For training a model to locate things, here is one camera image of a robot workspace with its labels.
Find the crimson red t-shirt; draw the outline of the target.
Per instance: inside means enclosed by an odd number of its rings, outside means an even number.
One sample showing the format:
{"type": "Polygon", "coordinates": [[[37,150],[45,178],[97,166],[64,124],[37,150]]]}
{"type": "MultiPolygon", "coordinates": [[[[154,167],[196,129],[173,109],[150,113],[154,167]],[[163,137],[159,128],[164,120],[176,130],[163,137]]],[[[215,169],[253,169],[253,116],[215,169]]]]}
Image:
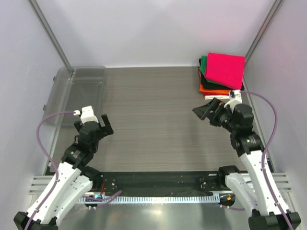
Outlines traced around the crimson red t-shirt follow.
{"type": "Polygon", "coordinates": [[[209,52],[204,77],[233,90],[242,87],[245,57],[209,52]]]}

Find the orange folded t-shirt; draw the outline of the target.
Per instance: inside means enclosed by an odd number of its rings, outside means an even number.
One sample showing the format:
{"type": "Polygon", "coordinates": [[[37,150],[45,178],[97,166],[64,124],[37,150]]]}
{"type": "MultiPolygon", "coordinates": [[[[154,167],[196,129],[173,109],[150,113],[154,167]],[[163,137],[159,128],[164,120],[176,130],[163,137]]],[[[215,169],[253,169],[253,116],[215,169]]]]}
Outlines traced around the orange folded t-shirt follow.
{"type": "Polygon", "coordinates": [[[229,95],[230,90],[211,90],[211,89],[205,89],[201,84],[199,87],[200,93],[202,93],[204,96],[212,96],[212,95],[229,95]]]}

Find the red folded t-shirt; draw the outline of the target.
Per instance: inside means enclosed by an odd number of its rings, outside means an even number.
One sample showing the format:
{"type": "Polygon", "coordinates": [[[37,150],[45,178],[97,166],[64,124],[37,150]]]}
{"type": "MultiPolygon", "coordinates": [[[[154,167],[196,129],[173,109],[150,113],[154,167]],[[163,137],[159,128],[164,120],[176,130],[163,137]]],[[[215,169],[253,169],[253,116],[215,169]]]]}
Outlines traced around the red folded t-shirt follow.
{"type": "Polygon", "coordinates": [[[199,75],[199,78],[201,79],[202,73],[201,73],[200,67],[198,67],[198,75],[199,75]]]}

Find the white folded t-shirt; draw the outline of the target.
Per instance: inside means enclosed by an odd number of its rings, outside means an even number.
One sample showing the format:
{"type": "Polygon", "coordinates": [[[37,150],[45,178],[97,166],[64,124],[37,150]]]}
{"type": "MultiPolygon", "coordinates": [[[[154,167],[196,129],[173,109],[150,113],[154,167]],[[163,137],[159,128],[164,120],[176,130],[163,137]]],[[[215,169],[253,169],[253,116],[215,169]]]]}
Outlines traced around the white folded t-shirt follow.
{"type": "Polygon", "coordinates": [[[213,98],[216,98],[218,100],[229,100],[228,95],[206,95],[204,96],[205,100],[212,100],[213,98]]]}

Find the left aluminium corner post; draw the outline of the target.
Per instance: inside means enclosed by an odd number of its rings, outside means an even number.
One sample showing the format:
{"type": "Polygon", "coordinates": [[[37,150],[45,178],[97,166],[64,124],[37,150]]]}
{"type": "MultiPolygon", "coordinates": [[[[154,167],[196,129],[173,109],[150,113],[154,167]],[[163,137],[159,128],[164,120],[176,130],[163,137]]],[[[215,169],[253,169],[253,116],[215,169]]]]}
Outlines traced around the left aluminium corner post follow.
{"type": "Polygon", "coordinates": [[[47,34],[49,40],[51,41],[55,51],[57,52],[58,56],[60,57],[62,63],[64,64],[65,68],[68,72],[72,75],[74,73],[74,69],[71,66],[67,56],[65,55],[64,50],[62,49],[59,41],[57,40],[51,26],[49,25],[43,11],[41,10],[38,2],[36,0],[28,0],[28,3],[32,7],[37,19],[39,20],[40,24],[42,25],[45,33],[47,34]]]}

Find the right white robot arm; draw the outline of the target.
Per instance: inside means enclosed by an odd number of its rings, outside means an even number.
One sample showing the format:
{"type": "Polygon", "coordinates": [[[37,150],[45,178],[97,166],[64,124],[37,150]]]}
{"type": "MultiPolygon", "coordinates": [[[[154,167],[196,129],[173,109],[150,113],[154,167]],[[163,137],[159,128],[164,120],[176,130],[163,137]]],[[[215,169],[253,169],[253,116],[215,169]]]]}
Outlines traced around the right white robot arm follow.
{"type": "Polygon", "coordinates": [[[230,189],[248,214],[251,230],[295,230],[301,223],[297,212],[290,211],[281,196],[269,169],[264,145],[253,130],[254,114],[249,105],[231,100],[224,103],[216,98],[193,109],[196,116],[209,119],[210,125],[230,132],[233,149],[237,152],[250,177],[249,186],[236,166],[218,170],[217,186],[230,189]]]}

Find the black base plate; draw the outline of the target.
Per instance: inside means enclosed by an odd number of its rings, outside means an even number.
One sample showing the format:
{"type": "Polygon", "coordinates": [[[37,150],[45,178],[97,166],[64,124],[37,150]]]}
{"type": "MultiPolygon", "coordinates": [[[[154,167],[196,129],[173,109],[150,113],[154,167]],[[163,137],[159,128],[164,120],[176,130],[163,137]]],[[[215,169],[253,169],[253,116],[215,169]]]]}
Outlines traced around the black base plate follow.
{"type": "Polygon", "coordinates": [[[127,197],[193,197],[230,193],[219,183],[217,171],[101,172],[95,192],[127,197]]]}

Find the green folded t-shirt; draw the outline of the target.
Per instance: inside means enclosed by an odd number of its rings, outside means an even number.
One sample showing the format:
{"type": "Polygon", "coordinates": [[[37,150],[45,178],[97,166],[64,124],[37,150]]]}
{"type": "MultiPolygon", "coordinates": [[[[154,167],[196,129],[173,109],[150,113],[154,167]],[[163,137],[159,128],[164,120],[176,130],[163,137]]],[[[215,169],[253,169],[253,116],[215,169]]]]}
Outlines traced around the green folded t-shirt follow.
{"type": "Polygon", "coordinates": [[[205,75],[205,71],[207,69],[207,56],[202,56],[200,59],[200,71],[203,75],[205,75]]]}

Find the right aluminium corner post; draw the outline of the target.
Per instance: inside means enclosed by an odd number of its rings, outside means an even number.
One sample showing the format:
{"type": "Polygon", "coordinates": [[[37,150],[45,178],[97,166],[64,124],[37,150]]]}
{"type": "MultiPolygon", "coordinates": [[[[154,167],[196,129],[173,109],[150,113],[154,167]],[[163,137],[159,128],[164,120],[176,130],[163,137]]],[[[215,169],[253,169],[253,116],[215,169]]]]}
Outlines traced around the right aluminium corner post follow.
{"type": "Polygon", "coordinates": [[[281,6],[283,5],[284,0],[274,0],[272,6],[270,7],[267,15],[264,18],[264,21],[262,22],[255,38],[253,39],[246,55],[245,55],[245,60],[246,60],[246,64],[248,63],[248,61],[250,60],[250,58],[252,57],[254,51],[256,50],[257,46],[259,45],[260,41],[262,40],[262,38],[264,37],[266,31],[268,30],[270,24],[272,23],[272,21],[274,20],[276,14],[278,13],[279,9],[281,8],[281,6]]]}

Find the aluminium frame rail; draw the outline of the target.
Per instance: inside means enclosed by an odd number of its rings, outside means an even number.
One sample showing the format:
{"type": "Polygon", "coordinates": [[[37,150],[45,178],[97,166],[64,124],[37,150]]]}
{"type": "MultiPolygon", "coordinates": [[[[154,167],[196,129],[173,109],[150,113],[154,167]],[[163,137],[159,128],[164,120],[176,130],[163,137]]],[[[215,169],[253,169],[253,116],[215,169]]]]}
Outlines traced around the aluminium frame rail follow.
{"type": "MultiPolygon", "coordinates": [[[[288,182],[286,174],[283,172],[273,172],[273,179],[281,192],[291,192],[291,186],[288,182]]],[[[42,176],[34,176],[33,181],[31,183],[31,187],[29,190],[30,195],[39,195],[41,194],[45,187],[49,184],[53,175],[42,175],[42,176]]]]}

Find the clear plastic bin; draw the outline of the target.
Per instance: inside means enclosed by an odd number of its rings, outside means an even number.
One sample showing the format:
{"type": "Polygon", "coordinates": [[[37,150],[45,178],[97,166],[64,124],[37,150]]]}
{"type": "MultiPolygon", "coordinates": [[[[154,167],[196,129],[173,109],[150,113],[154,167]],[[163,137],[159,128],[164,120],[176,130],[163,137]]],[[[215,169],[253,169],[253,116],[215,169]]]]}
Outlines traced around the clear plastic bin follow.
{"type": "Polygon", "coordinates": [[[104,66],[75,66],[72,72],[66,67],[58,70],[43,118],[61,111],[81,110],[91,106],[94,114],[101,119],[101,110],[106,86],[104,66]]]}

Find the black folded t-shirt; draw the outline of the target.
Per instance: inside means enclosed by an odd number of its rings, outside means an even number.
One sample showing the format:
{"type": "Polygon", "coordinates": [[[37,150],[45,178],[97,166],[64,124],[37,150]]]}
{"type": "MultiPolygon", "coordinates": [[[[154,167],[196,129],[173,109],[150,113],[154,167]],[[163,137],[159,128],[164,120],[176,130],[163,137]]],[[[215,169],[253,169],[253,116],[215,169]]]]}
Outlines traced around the black folded t-shirt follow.
{"type": "Polygon", "coordinates": [[[201,76],[201,85],[205,88],[205,89],[211,89],[211,90],[232,90],[230,88],[227,88],[226,86],[217,84],[215,82],[206,80],[204,75],[202,74],[201,76]]]}

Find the aluminium corner post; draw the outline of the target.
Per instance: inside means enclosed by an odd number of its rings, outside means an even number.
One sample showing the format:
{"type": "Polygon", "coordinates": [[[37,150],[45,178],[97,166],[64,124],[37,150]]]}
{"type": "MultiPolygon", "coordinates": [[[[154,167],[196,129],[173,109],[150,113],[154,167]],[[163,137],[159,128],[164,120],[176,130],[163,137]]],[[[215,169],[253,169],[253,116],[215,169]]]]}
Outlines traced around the aluminium corner post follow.
{"type": "Polygon", "coordinates": [[[32,7],[37,19],[39,20],[40,24],[42,25],[45,33],[47,34],[49,40],[51,41],[55,51],[57,52],[58,56],[60,57],[62,63],[64,64],[65,68],[68,72],[72,75],[74,73],[74,69],[71,66],[67,56],[65,55],[64,50],[62,49],[59,41],[57,40],[51,26],[49,25],[43,11],[41,10],[38,2],[36,0],[28,0],[28,3],[32,7]]]}
{"type": "Polygon", "coordinates": [[[264,18],[264,21],[262,22],[255,38],[253,39],[246,55],[245,55],[245,60],[246,60],[246,64],[248,63],[248,61],[250,60],[250,58],[252,57],[254,51],[256,50],[257,46],[259,45],[260,41],[262,40],[262,38],[264,37],[266,31],[268,30],[270,24],[272,23],[272,21],[274,20],[276,14],[278,13],[279,9],[281,8],[281,6],[283,5],[284,0],[274,0],[272,6],[270,7],[267,15],[264,18]]]}

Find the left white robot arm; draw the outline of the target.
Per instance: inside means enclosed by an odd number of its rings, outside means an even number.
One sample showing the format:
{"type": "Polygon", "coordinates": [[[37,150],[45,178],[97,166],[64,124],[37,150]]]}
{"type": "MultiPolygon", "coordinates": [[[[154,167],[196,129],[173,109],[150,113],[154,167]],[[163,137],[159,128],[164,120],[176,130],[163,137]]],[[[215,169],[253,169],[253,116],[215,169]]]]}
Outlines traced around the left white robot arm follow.
{"type": "Polygon", "coordinates": [[[55,174],[40,197],[26,212],[18,212],[13,221],[19,230],[57,230],[74,204],[87,192],[101,188],[102,177],[88,163],[98,151],[99,141],[114,133],[106,114],[102,126],[90,106],[74,111],[80,118],[74,123],[78,135],[65,150],[55,174]]]}

